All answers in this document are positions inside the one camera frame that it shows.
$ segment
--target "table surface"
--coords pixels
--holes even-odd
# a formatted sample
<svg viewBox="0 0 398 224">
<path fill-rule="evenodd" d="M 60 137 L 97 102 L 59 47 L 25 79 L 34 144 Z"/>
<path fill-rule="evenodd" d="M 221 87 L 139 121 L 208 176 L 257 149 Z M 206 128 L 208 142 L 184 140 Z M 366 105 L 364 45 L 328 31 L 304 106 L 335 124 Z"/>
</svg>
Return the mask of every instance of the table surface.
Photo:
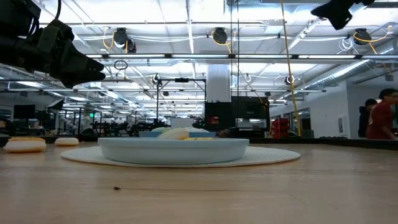
<svg viewBox="0 0 398 224">
<path fill-rule="evenodd" d="M 95 143 L 81 144 L 80 147 Z M 268 166 L 154 169 L 0 149 L 1 223 L 360 223 L 398 220 L 398 153 L 326 145 Z"/>
</svg>

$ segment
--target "round mat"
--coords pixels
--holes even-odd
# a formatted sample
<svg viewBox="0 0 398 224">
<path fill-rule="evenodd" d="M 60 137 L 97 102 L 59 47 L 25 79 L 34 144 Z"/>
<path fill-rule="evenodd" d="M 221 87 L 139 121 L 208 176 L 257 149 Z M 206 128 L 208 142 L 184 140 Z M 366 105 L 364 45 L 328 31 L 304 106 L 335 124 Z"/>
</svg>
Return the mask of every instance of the round mat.
<svg viewBox="0 0 398 224">
<path fill-rule="evenodd" d="M 172 167 L 172 168 L 201 168 L 201 167 L 234 167 L 234 166 L 253 166 L 261 164 L 273 164 L 277 162 L 291 161 L 300 157 L 299 153 L 281 150 L 269 149 L 264 147 L 248 147 L 242 159 L 229 162 L 220 162 L 215 164 L 199 165 L 146 165 L 133 164 L 128 162 L 112 161 L 102 155 L 99 146 L 72 149 L 61 153 L 64 159 L 70 159 L 79 162 L 88 162 L 94 164 L 106 164 L 126 167 Z"/>
</svg>

